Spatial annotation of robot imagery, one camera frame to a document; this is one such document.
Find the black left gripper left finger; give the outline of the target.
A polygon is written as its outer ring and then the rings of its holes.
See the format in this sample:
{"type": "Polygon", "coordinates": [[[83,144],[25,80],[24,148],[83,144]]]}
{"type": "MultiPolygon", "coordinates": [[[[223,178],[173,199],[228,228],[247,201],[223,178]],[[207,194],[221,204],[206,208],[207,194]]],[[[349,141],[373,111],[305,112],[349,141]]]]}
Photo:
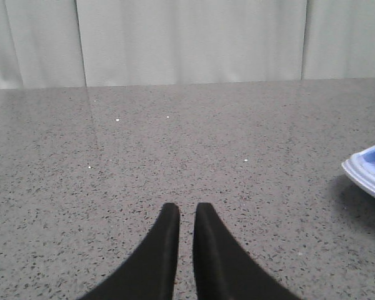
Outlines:
{"type": "Polygon", "coordinates": [[[178,264],[180,213],[163,205],[134,252],[82,299],[172,299],[178,264]]]}

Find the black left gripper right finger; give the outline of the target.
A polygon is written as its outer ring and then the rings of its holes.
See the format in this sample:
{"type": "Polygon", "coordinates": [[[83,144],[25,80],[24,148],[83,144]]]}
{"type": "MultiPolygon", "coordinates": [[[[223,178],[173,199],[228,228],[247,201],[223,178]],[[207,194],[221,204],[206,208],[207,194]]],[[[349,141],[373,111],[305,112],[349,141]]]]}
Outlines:
{"type": "Polygon", "coordinates": [[[213,205],[199,203],[193,238],[198,299],[297,299],[254,262],[213,205]]]}

